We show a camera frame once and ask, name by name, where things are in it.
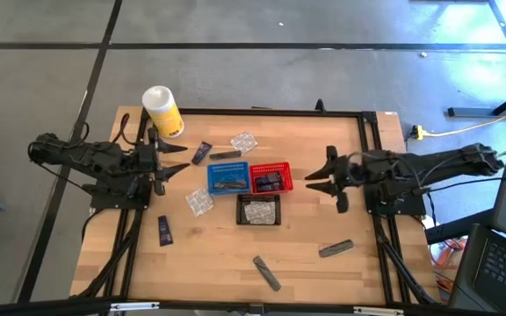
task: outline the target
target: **gray concrete floor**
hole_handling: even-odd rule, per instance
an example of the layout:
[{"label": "gray concrete floor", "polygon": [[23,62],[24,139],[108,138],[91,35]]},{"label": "gray concrete floor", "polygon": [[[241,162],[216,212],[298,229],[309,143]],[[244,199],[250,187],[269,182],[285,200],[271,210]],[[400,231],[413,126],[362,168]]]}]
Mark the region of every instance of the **gray concrete floor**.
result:
[{"label": "gray concrete floor", "polygon": [[[0,1],[0,41],[100,41],[113,1]],[[308,0],[125,1],[113,42],[504,43],[485,3]],[[180,107],[266,106],[397,111],[413,124],[450,131],[480,119],[445,116],[451,106],[506,100],[506,53],[301,50],[109,51],[90,108],[89,140],[108,138],[116,108],[169,86]],[[29,163],[39,133],[67,138],[96,51],[0,51],[0,303],[14,287],[54,178]],[[441,139],[409,141],[425,154],[480,141],[506,148],[506,121]],[[77,173],[80,183],[87,178]],[[462,186],[433,198],[441,222],[493,205],[498,183]],[[68,187],[33,299],[66,298],[89,198]]]}]

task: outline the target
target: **wooden tabletop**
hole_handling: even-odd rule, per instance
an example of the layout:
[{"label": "wooden tabletop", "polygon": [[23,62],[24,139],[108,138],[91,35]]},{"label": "wooden tabletop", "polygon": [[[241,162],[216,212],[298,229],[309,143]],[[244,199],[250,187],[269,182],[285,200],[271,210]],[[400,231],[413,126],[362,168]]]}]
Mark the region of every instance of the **wooden tabletop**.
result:
[{"label": "wooden tabletop", "polygon": [[[119,130],[122,115],[128,112],[131,118],[125,134],[128,139],[135,139],[141,110],[121,106],[112,135]],[[150,206],[144,212],[130,298],[385,303],[372,218],[366,212],[363,189],[346,190],[350,209],[339,214],[334,198],[307,189],[303,180],[322,167],[327,145],[335,145],[339,154],[361,150],[354,118],[184,115],[183,120],[183,134],[166,141],[189,149],[160,154],[165,166],[190,162],[201,141],[213,145],[210,154],[233,150],[231,138],[248,131],[257,139],[257,147],[242,158],[221,162],[246,161],[249,165],[290,162],[294,190],[281,195],[280,226],[236,225],[235,195],[213,196],[213,209],[196,218],[184,197],[206,187],[206,166],[215,162],[205,158],[199,166],[184,169],[165,184],[165,196],[152,194]],[[379,112],[378,121],[383,148],[403,152],[397,114]],[[122,140],[119,142],[124,149],[130,148]],[[160,215],[167,216],[174,240],[166,247],[159,247]],[[84,290],[110,257],[118,219],[119,211],[107,210],[88,225],[71,294]],[[438,298],[423,228],[409,217],[398,216],[397,222],[405,263],[419,284],[433,298]],[[346,239],[354,241],[353,249],[328,258],[319,257],[318,249]],[[256,270],[252,260],[257,255],[282,284],[280,291],[273,291]],[[121,280],[122,271],[117,271],[117,280]],[[399,299],[392,263],[390,276],[394,296]],[[113,293],[119,293],[119,282]]]}]

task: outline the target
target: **red basket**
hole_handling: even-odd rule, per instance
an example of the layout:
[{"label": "red basket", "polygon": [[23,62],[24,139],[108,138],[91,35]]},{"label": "red basket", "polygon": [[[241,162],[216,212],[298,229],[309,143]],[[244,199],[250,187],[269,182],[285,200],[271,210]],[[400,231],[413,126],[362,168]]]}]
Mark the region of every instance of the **red basket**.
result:
[{"label": "red basket", "polygon": [[[283,190],[278,191],[269,191],[269,192],[257,192],[257,187],[255,185],[255,179],[260,176],[265,176],[267,174],[279,172],[280,176],[282,176],[282,185],[284,187]],[[261,195],[261,194],[278,194],[285,193],[294,188],[292,184],[292,174],[290,173],[290,164],[288,162],[276,162],[276,163],[265,163],[262,165],[251,165],[249,166],[249,175],[251,181],[251,194]]]}]

